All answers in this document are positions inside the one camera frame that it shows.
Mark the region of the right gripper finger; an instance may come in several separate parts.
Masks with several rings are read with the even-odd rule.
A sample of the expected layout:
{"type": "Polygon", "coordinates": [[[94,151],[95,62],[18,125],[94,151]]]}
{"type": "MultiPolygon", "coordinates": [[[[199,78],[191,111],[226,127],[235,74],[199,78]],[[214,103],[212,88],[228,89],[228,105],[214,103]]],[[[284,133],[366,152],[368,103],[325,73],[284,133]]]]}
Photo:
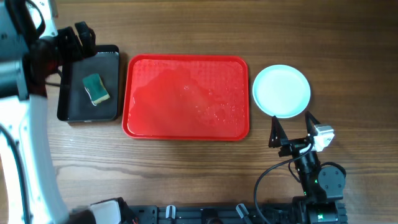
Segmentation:
{"type": "Polygon", "coordinates": [[[320,124],[320,122],[311,114],[311,112],[305,112],[305,123],[307,133],[311,136],[315,135],[315,126],[320,124]]]}
{"type": "Polygon", "coordinates": [[[282,147],[289,144],[289,139],[282,128],[278,118],[272,117],[271,133],[269,138],[269,147],[282,147]]]}

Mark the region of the light blue plate top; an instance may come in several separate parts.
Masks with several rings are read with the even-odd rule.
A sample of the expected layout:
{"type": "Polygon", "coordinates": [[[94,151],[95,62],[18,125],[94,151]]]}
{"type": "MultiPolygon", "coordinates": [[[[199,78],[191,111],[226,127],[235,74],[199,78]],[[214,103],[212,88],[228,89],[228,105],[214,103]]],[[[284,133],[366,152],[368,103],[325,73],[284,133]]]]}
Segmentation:
{"type": "Polygon", "coordinates": [[[252,84],[257,107],[277,118],[293,118],[311,99],[311,88],[302,72],[288,65],[271,65],[261,70],[252,84]]]}

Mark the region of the yellow green sponge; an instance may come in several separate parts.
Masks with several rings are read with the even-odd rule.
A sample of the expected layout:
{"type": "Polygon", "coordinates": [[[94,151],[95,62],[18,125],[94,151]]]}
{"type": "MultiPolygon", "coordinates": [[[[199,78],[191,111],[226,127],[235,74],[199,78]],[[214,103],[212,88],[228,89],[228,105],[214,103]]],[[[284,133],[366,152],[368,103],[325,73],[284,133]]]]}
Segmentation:
{"type": "Polygon", "coordinates": [[[104,87],[102,79],[98,73],[88,75],[83,78],[82,82],[94,106],[110,99],[110,95],[104,87]]]}

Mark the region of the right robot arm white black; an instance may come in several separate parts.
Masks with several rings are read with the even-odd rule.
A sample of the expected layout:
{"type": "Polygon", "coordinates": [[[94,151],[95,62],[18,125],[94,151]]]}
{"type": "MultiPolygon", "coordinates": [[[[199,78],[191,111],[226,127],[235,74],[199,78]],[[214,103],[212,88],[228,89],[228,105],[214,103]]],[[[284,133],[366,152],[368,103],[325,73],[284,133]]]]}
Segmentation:
{"type": "Polygon", "coordinates": [[[280,149],[279,156],[290,156],[303,195],[291,203],[269,204],[262,209],[270,223],[337,223],[348,222],[341,203],[346,184],[345,169],[334,162],[320,162],[318,153],[335,137],[334,129],[305,113],[307,136],[289,139],[278,118],[272,118],[269,147],[280,149]]]}

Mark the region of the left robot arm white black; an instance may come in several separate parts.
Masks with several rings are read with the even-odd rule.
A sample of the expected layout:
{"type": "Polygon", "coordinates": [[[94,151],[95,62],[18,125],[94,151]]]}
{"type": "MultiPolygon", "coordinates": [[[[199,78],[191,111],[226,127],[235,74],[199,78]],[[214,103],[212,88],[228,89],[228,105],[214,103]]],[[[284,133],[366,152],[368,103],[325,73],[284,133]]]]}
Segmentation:
{"type": "Polygon", "coordinates": [[[115,45],[97,45],[84,22],[58,29],[54,1],[1,2],[1,161],[9,223],[137,223],[122,198],[70,213],[58,189],[47,134],[47,77],[70,92],[72,64],[104,57],[118,69],[115,45]]]}

